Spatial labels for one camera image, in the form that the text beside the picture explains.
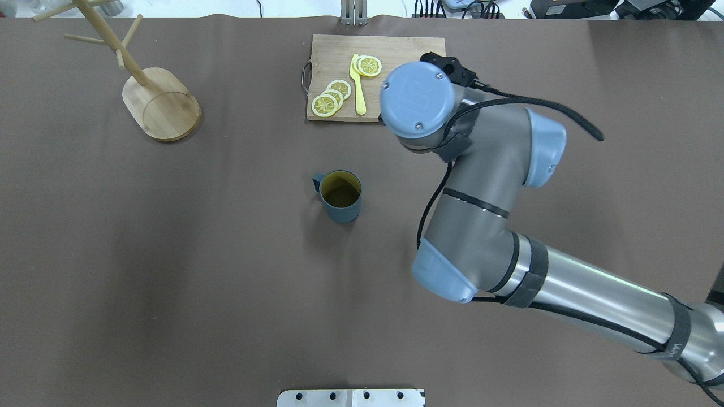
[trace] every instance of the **black cable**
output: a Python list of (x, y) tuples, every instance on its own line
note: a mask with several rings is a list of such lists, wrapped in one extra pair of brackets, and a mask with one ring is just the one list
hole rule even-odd
[(481, 17), (482, 17), (482, 15), (483, 15), (483, 10), (485, 10), (485, 3), (492, 3), (492, 2), (491, 2), (490, 0), (487, 0), (487, 1), (481, 1), (481, 0), (471, 1), (470, 4), (468, 4), (468, 6), (467, 6), (467, 7), (465, 8), (465, 10), (463, 11), (463, 16), (462, 16), (461, 18), (465, 18), (465, 15), (468, 14), (468, 11), (470, 11), (470, 7), (471, 7), (473, 4), (480, 4), (480, 15), (481, 15)]
[(707, 386), (706, 383), (702, 380), (701, 376), (699, 376), (698, 373), (694, 371), (694, 368), (689, 365), (689, 363), (683, 359), (677, 360), (677, 362), (691, 375), (691, 377), (694, 378), (694, 381), (696, 384), (706, 393), (706, 395), (709, 396), (709, 398), (714, 401), (718, 406), (724, 407), (724, 401), (721, 401), (721, 399), (712, 393), (712, 391), (709, 389), (709, 386)]
[(427, 206), (425, 206), (425, 210), (422, 212), (422, 217), (420, 218), (420, 225), (418, 225), (417, 227), (417, 248), (420, 248), (420, 239), (422, 239), (422, 228), (425, 227), (425, 219), (427, 219), (427, 214), (430, 213), (430, 208), (432, 208), (432, 204), (435, 202), (435, 199), (437, 199), (437, 196), (440, 195), (442, 189), (445, 188), (445, 184), (447, 184), (447, 179), (450, 177), (450, 173), (452, 171), (453, 163), (448, 162), (445, 176), (442, 178), (442, 181), (440, 181), (440, 185), (437, 186), (437, 189), (432, 194), (430, 200), (427, 201)]
[(470, 300), (474, 303), (498, 303), (502, 304), (505, 301), (505, 298), (503, 297), (473, 297), (473, 299)]
[(546, 303), (532, 303), (530, 305), (530, 308), (533, 309), (539, 309), (541, 311), (548, 311), (552, 312), (554, 314), (559, 314), (563, 316), (567, 316), (569, 318), (579, 319), (584, 322), (588, 322), (593, 325), (598, 325), (599, 327), (604, 327), (609, 330), (613, 330), (616, 332), (620, 332), (624, 335), (628, 335), (632, 337), (633, 339), (636, 339), (638, 341), (641, 341), (648, 346), (651, 346), (652, 348), (656, 349), (656, 351), (663, 351), (666, 349), (666, 346), (662, 343), (658, 343), (657, 341), (653, 340), (650, 337), (647, 337), (646, 335), (642, 335), (632, 329), (629, 329), (627, 327), (624, 327), (623, 325), (616, 324), (611, 321), (607, 321), (606, 319), (599, 318), (598, 316), (586, 314), (584, 312), (577, 311), (575, 309), (571, 309), (564, 306), (556, 306), (552, 304), (546, 304)]
[(476, 110), (483, 109), (485, 107), (490, 106), (498, 106), (501, 104), (534, 104), (537, 106), (543, 106), (547, 107), (549, 109), (558, 110), (559, 112), (563, 113), (564, 115), (568, 116), (571, 120), (573, 120), (577, 125), (581, 126), (585, 131), (588, 132), (588, 134), (592, 135), (593, 138), (595, 138), (598, 141), (603, 141), (603, 133), (601, 133), (601, 130), (598, 129), (593, 123), (588, 121), (585, 117), (581, 116), (578, 112), (571, 109), (568, 106), (562, 105), (560, 103), (556, 103), (554, 101), (547, 101), (545, 99), (538, 99), (538, 98), (529, 98), (527, 96), (518, 96), (513, 95), (511, 93), (505, 93), (500, 92), (499, 90), (495, 88), (491, 88), (487, 85), (485, 85), (487, 88), (480, 88), (482, 91), (494, 93), (499, 96), (505, 96), (504, 99), (493, 99), (489, 101), (483, 101), (480, 103), (472, 104), (464, 109), (461, 109), (457, 113), (455, 113), (452, 118), (450, 118), (450, 121), (447, 122), (447, 127), (445, 128), (445, 135), (450, 131), (450, 128), (453, 127), (455, 122), (460, 119), (463, 115), (468, 114), (470, 112), (474, 112)]
[(714, 14), (716, 14), (717, 17), (719, 17), (720, 19), (724, 20), (724, 15), (722, 15), (719, 11), (717, 11), (717, 10), (714, 9), (713, 7), (709, 7), (709, 11), (711, 11), (711, 12), (714, 13)]
[(442, 0), (437, 0), (437, 8), (435, 9), (435, 18), (441, 18), (440, 10), (442, 10), (442, 18), (447, 18), (447, 14), (445, 14), (445, 8), (442, 6)]
[[(473, 302), (480, 302), (480, 303), (503, 303), (505, 302), (504, 297), (473, 297), (471, 300)], [(541, 311), (547, 311), (552, 312), (554, 314), (559, 314), (563, 316), (567, 316), (569, 318), (578, 319), (584, 322), (588, 322), (590, 324), (598, 325), (599, 327), (604, 327), (609, 330), (614, 330), (616, 332), (620, 332), (624, 335), (628, 335), (632, 337), (633, 339), (639, 340), (643, 343), (646, 343), (647, 345), (654, 348), (656, 351), (664, 351), (666, 349), (666, 346), (662, 343), (658, 343), (657, 341), (653, 340), (650, 337), (647, 337), (646, 335), (642, 335), (634, 330), (631, 330), (627, 327), (624, 327), (622, 325), (607, 321), (606, 319), (599, 318), (598, 316), (594, 316), (591, 314), (586, 314), (584, 312), (577, 311), (575, 309), (570, 309), (568, 307), (564, 306), (555, 306), (552, 304), (546, 304), (546, 303), (532, 303), (530, 305), (530, 308), (533, 309), (539, 309)], [(695, 383), (702, 389), (704, 394), (709, 396), (714, 403), (716, 403), (718, 406), (724, 407), (724, 401), (719, 399), (714, 393), (712, 393), (711, 389), (709, 389), (709, 386), (704, 383), (704, 380), (702, 380), (699, 373), (694, 371), (694, 368), (691, 367), (691, 365), (685, 361), (683, 358), (680, 358), (677, 360), (677, 362), (686, 370), (687, 373), (694, 379)]]

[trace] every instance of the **velcro strap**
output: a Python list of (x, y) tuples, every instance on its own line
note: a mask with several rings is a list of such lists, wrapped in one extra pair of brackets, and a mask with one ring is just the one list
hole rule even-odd
[(691, 336), (691, 315), (689, 313), (691, 309), (672, 295), (662, 294), (674, 308), (674, 328), (671, 331), (669, 340), (666, 342), (665, 350), (645, 353), (645, 355), (659, 361), (677, 361), (681, 358), (681, 353), (689, 342), (689, 336)]
[(531, 243), (531, 266), (518, 287), (503, 304), (517, 308), (528, 308), (543, 287), (548, 275), (548, 249), (538, 240), (528, 238)]
[[(474, 104), (474, 101), (468, 100), (463, 97), (458, 105), (458, 110)], [(470, 148), (473, 145), (473, 141), (470, 139), (470, 134), (473, 132), (473, 127), (478, 120), (480, 111), (476, 110), (470, 114), (461, 116), (450, 128), (446, 139), (439, 146), (432, 149), (444, 162), (448, 163), (455, 161), (463, 151)]]

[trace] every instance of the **table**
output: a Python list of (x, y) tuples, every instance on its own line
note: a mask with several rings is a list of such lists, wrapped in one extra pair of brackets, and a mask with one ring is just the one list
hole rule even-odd
[[(125, 32), (129, 20), (112, 19)], [(444, 36), (482, 80), (560, 101), (556, 175), (510, 227), (685, 301), (723, 260), (724, 26), (333, 17), (144, 21), (130, 50), (203, 109), (158, 143), (79, 19), (0, 22), (3, 406), (273, 406), (280, 390), (417, 387), (430, 406), (708, 406), (657, 362), (538, 311), (450, 303), (410, 275), (444, 172), (381, 125), (305, 120), (314, 33)], [(24, 50), (16, 42), (35, 44)], [(311, 177), (363, 181), (330, 222)]]

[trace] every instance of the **metal tube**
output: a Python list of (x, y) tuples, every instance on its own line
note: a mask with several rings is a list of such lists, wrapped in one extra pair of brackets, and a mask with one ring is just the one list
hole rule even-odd
[[(665, 296), (568, 254), (552, 248), (547, 250), (548, 274), (534, 302), (564, 306), (598, 316), (658, 343), (668, 340), (673, 330), (674, 313)], [(602, 327), (592, 329), (605, 331), (607, 336), (626, 342), (636, 351), (653, 351), (651, 346), (628, 336), (619, 338), (619, 335)]]

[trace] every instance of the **wooden peg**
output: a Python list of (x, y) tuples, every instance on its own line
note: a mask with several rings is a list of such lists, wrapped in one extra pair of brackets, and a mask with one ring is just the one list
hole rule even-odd
[(97, 43), (101, 45), (108, 45), (106, 44), (106, 41), (99, 40), (97, 38), (90, 38), (90, 37), (82, 37), (80, 35), (72, 35), (72, 34), (65, 34), (63, 35), (64, 38), (68, 40), (74, 40), (74, 41), (83, 41), (86, 43)]
[(69, 4), (66, 4), (66, 5), (64, 5), (64, 6), (60, 6), (60, 7), (57, 7), (57, 8), (55, 8), (55, 9), (49, 10), (49, 11), (47, 11), (47, 12), (40, 13), (40, 14), (38, 14), (38, 15), (36, 15), (36, 16), (33, 16), (33, 20), (35, 20), (35, 21), (44, 20), (44, 19), (46, 19), (46, 18), (53, 17), (54, 15), (58, 15), (58, 14), (60, 14), (60, 13), (65, 13), (66, 11), (71, 10), (71, 9), (74, 9), (75, 7), (76, 7), (75, 4), (69, 3)]
[(133, 20), (131, 28), (128, 29), (128, 33), (126, 33), (126, 36), (123, 38), (124, 47), (128, 47), (128, 43), (131, 42), (131, 38), (133, 38), (133, 34), (135, 34), (135, 31), (138, 28), (141, 20), (143, 20), (143, 16), (140, 14), (135, 18), (135, 20)]
[(120, 51), (126, 69), (131, 73), (131, 75), (133, 75), (136, 81), (138, 81), (138, 84), (145, 86), (148, 83), (146, 74), (143, 73), (143, 70), (140, 66), (138, 66), (138, 63), (135, 59), (133, 59), (133, 56), (128, 53), (128, 50), (123, 46), (121, 40), (116, 37), (116, 34), (108, 26), (106, 20), (104, 20), (103, 17), (101, 17), (101, 15), (90, 6), (88, 0), (73, 0), (73, 2), (93, 28), (98, 31), (101, 38), (106, 41), (108, 47), (110, 47), (116, 54)]
[(118, 67), (126, 69), (126, 64), (123, 63), (123, 53), (120, 49), (116, 50), (116, 59), (118, 59)]

